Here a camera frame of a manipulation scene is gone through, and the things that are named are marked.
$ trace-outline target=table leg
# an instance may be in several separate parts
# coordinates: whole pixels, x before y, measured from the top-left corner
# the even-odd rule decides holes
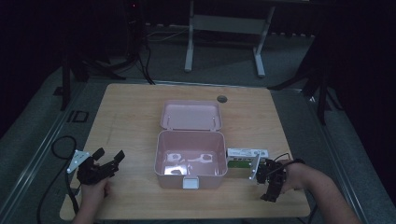
[[[261,39],[259,45],[253,49],[254,60],[256,61],[257,74],[259,77],[264,77],[264,66],[262,64],[262,46],[264,45],[265,37],[267,37],[270,28],[271,19],[273,18],[275,7],[271,7],[268,11],[267,19],[262,27]]]
[[[187,46],[186,64],[184,65],[185,72],[190,72],[192,69],[192,56],[194,53],[194,44],[192,42],[192,37],[194,34],[193,19],[194,19],[194,1],[190,0],[189,45]]]

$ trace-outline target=round hole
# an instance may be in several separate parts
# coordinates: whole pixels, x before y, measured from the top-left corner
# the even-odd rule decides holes
[[[228,101],[227,96],[225,95],[218,96],[218,101],[222,104],[226,103]]]

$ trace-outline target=box lid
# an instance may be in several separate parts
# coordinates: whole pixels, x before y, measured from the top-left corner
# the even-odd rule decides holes
[[[218,131],[221,128],[219,104],[214,101],[166,101],[161,126],[167,130]]]

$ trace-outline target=wooden table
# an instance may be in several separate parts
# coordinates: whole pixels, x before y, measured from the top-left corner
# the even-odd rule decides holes
[[[111,84],[92,125],[85,151],[105,149],[102,163],[122,149],[125,159],[110,179],[111,194],[99,219],[305,217],[310,208],[302,190],[290,190],[276,203],[260,199],[267,185],[249,180],[249,169],[230,168],[218,189],[162,189],[154,173],[163,103],[166,100],[217,101],[226,147],[266,148],[270,158],[289,152],[267,89],[208,86]],[[76,179],[72,187],[78,185]],[[66,196],[60,216],[74,217]]]

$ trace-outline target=small box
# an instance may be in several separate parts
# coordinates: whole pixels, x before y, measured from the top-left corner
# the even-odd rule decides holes
[[[228,171],[219,105],[166,101],[155,173],[166,189],[215,189]]]

